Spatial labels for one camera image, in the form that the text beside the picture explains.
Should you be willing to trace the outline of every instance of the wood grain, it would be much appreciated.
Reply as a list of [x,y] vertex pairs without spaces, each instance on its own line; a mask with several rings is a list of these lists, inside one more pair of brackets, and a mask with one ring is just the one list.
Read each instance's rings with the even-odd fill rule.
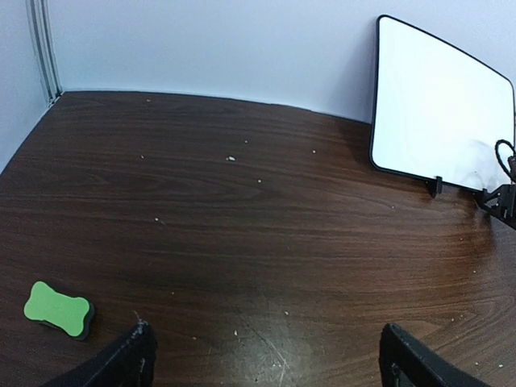
[[[370,132],[285,106],[65,94],[0,176],[2,385],[73,368],[135,313],[156,329],[157,386],[380,385],[385,323],[514,385],[516,231],[468,193],[431,200],[376,171]],[[88,340],[23,317],[39,279],[97,307]]]

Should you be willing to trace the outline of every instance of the black bracket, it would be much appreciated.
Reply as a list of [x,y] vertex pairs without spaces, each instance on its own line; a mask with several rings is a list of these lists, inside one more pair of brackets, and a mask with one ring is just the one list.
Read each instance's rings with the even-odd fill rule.
[[487,189],[473,194],[478,206],[489,215],[516,229],[516,185],[500,185],[493,192]]
[[441,176],[437,176],[435,180],[429,180],[426,182],[428,192],[430,195],[435,198],[437,194],[443,193],[443,178]]

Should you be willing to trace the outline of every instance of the black frame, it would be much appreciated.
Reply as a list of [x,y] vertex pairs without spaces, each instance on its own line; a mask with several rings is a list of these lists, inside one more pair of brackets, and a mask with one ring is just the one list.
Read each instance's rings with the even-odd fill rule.
[[[454,48],[455,50],[458,50],[458,51],[462,52],[463,54],[465,54],[465,55],[469,56],[470,58],[476,60],[481,65],[484,65],[485,67],[487,67],[491,71],[494,71],[500,77],[506,79],[509,82],[509,84],[510,84],[510,88],[513,90],[513,112],[516,112],[516,105],[515,105],[516,102],[514,100],[514,86],[513,86],[512,82],[510,81],[510,79],[508,77],[506,77],[505,75],[499,73],[497,70],[493,69],[491,66],[487,65],[486,63],[482,62],[481,60],[478,60],[476,57],[468,54],[466,51],[464,51],[464,50],[454,46],[453,44],[448,43],[446,40],[443,40],[443,39],[439,38],[438,36],[435,36],[435,35],[431,34],[430,32],[424,31],[423,29],[421,29],[419,27],[416,27],[416,26],[414,26],[412,24],[404,22],[403,20],[394,18],[393,16],[390,16],[390,15],[380,15],[378,17],[378,19],[377,19],[377,54],[376,54],[376,58],[375,58],[375,61],[376,61],[375,62],[375,66],[376,66],[376,70],[375,70],[375,86],[374,86],[374,101],[373,101],[373,104],[372,104],[372,130],[371,130],[371,142],[370,142],[370,145],[369,145],[369,160],[371,161],[371,164],[376,169],[378,169],[378,170],[380,170],[382,172],[393,173],[393,174],[398,175],[398,176],[412,177],[412,178],[414,178],[416,180],[420,180],[420,181],[426,181],[426,182],[434,181],[433,179],[429,179],[428,177],[422,177],[422,176],[418,176],[418,175],[413,175],[411,173],[405,173],[405,172],[395,171],[393,169],[382,168],[379,165],[377,165],[374,162],[374,160],[372,159],[372,144],[374,142],[374,130],[375,130],[375,126],[376,126],[376,123],[377,123],[378,71],[379,71],[379,68],[380,68],[380,21],[383,18],[389,18],[389,19],[395,20],[395,21],[397,21],[399,23],[405,24],[406,26],[412,27],[413,29],[415,29],[417,31],[420,31],[420,32],[422,32],[424,34],[427,34],[427,35],[431,36],[432,38],[437,39],[440,42],[443,42],[443,43],[447,44],[448,46]],[[514,127],[514,125],[515,125],[515,121],[514,121],[514,114],[513,114],[513,127]],[[513,139],[512,140],[513,140],[513,144],[514,144],[514,142],[516,142],[516,132],[515,131],[513,131]],[[453,186],[453,187],[466,189],[467,191],[470,191],[470,192],[473,192],[473,193],[482,192],[481,190],[471,189],[471,188],[468,188],[468,187],[464,187],[462,185],[448,183],[446,181],[443,181],[443,183],[447,184],[447,185],[450,185],[450,186]]]

